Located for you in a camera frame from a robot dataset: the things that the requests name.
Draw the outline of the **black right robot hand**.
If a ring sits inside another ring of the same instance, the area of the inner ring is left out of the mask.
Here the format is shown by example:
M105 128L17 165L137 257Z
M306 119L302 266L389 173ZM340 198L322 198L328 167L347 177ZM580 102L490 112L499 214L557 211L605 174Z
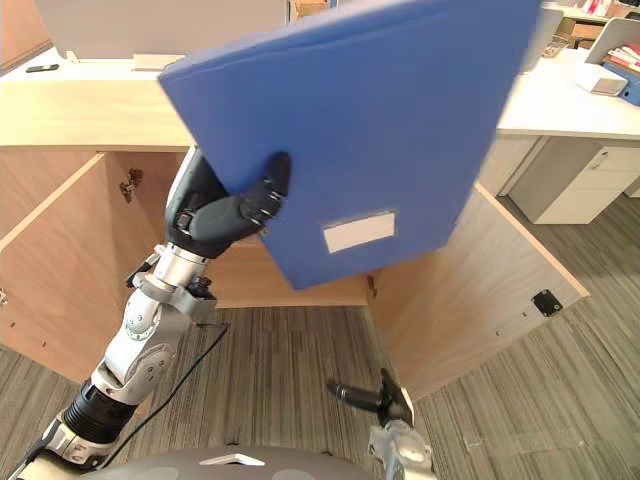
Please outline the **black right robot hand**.
M414 427L414 412L402 388L393 380L386 368L380 370L381 387L378 391L338 383L334 379L327 381L328 391L344 403L374 413L381 427L392 421L402 421Z

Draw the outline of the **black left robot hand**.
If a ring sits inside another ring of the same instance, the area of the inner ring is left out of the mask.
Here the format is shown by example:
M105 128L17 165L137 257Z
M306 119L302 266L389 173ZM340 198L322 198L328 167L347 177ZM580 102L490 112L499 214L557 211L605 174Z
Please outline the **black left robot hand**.
M165 240L206 259L215 259L233 243L262 231L288 196L291 157L272 154L262 175L246 191L230 193L202 149L191 146L167 197Z

